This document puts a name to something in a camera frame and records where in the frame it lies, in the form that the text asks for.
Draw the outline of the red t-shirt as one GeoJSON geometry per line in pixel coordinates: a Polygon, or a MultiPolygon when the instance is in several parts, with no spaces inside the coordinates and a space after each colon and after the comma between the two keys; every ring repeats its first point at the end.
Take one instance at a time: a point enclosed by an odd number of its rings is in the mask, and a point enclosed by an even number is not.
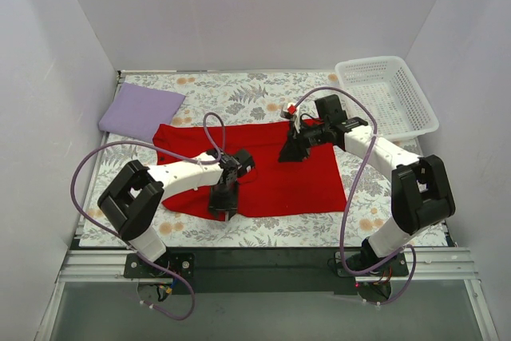
{"type": "MultiPolygon", "coordinates": [[[[227,153],[246,149],[255,161],[255,170],[241,178],[240,215],[261,218],[344,210],[347,198],[332,145],[313,148],[303,162],[279,163],[287,135],[286,122],[229,125],[226,135],[227,153]]],[[[160,125],[153,144],[186,157],[213,148],[201,127],[160,125]]],[[[209,187],[201,187],[170,197],[162,204],[170,211],[224,220],[224,214],[215,217],[208,211],[208,200],[209,187]]]]}

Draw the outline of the white plastic basket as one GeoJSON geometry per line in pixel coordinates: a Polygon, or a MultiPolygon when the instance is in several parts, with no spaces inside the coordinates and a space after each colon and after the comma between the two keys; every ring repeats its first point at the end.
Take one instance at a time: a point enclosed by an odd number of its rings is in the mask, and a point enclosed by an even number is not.
{"type": "Polygon", "coordinates": [[[397,56],[341,61],[335,66],[339,88],[360,101],[389,141],[408,141],[432,133],[438,119],[405,61],[397,56]]]}

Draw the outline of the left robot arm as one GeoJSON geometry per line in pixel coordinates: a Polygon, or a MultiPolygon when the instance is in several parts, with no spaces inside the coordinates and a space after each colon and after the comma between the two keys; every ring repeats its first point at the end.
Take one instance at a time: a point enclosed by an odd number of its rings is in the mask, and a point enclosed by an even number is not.
{"type": "Polygon", "coordinates": [[[245,149],[233,155],[210,149],[191,162],[151,167],[130,161],[101,194],[97,205],[118,236],[144,256],[144,270],[160,277],[170,266],[164,242],[153,228],[161,201],[207,187],[207,212],[215,219],[230,220],[238,212],[238,179],[254,167],[254,159],[245,149]]]}

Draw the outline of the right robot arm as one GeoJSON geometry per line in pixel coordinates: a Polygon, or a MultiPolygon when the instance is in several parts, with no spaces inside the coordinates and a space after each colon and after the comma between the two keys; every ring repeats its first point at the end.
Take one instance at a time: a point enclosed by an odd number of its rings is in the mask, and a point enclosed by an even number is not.
{"type": "Polygon", "coordinates": [[[287,139],[279,162],[301,162],[320,145],[331,144],[361,159],[390,182],[391,217],[362,242],[359,253],[340,256],[343,269],[353,276],[379,275],[416,235],[455,213],[454,197],[443,161],[400,148],[377,134],[374,118],[349,118],[338,96],[315,100],[318,122],[303,121],[298,104],[282,108],[288,120],[287,139]]]}

